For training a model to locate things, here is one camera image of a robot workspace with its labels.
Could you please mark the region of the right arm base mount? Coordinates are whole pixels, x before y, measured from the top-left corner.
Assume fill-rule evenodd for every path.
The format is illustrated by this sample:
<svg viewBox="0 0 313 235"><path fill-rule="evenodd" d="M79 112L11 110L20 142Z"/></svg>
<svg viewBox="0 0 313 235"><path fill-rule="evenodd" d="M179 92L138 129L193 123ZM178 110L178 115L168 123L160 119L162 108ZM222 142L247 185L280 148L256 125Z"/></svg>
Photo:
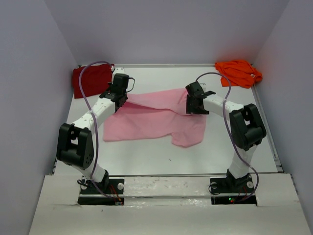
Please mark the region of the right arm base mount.
<svg viewBox="0 0 313 235"><path fill-rule="evenodd" d="M257 205L254 184L249 173L235 179L227 171L225 177L210 178L208 190L212 205Z"/></svg>

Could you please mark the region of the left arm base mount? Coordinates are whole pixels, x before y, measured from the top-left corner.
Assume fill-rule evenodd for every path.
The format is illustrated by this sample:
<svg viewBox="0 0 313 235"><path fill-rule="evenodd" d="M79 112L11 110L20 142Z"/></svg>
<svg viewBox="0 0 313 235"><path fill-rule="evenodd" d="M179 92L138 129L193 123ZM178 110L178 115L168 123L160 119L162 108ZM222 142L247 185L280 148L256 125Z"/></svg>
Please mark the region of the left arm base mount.
<svg viewBox="0 0 313 235"><path fill-rule="evenodd" d="M86 206L123 206L124 205L124 178L109 178L107 186L95 183L85 177L78 179L80 192L78 204Z"/></svg>

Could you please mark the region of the pink t shirt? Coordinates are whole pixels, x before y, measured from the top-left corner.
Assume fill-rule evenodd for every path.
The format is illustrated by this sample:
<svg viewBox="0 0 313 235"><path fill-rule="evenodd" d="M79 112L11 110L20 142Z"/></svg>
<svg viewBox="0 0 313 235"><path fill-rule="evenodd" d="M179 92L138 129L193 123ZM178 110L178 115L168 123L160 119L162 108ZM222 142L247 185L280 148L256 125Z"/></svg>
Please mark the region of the pink t shirt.
<svg viewBox="0 0 313 235"><path fill-rule="evenodd" d="M103 141L132 141L171 136L172 144L191 147L203 141L206 116L186 112L186 89L130 94L104 121Z"/></svg>

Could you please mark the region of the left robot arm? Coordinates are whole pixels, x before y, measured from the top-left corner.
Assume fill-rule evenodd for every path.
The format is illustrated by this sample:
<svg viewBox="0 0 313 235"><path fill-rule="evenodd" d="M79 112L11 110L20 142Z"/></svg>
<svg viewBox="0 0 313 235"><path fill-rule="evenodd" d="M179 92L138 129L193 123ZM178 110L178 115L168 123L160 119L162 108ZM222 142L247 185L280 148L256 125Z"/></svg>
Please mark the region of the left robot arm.
<svg viewBox="0 0 313 235"><path fill-rule="evenodd" d="M98 128L127 101L131 77L116 73L109 88L100 94L93 107L74 123L64 123L59 129L56 158L77 169L97 193L108 189L108 172L97 163L99 151Z"/></svg>

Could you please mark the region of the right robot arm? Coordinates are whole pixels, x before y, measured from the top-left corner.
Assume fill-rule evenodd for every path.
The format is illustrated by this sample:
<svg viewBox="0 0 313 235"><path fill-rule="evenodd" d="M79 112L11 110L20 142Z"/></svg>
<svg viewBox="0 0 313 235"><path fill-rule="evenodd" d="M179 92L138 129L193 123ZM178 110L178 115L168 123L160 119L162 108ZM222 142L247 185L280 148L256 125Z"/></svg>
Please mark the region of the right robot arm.
<svg viewBox="0 0 313 235"><path fill-rule="evenodd" d="M235 151L226 173L225 186L231 192L238 191L248 177L257 146L267 135L257 106L234 103L213 91L205 92L199 82L187 85L186 90L188 114L208 115L213 112L223 117Z"/></svg>

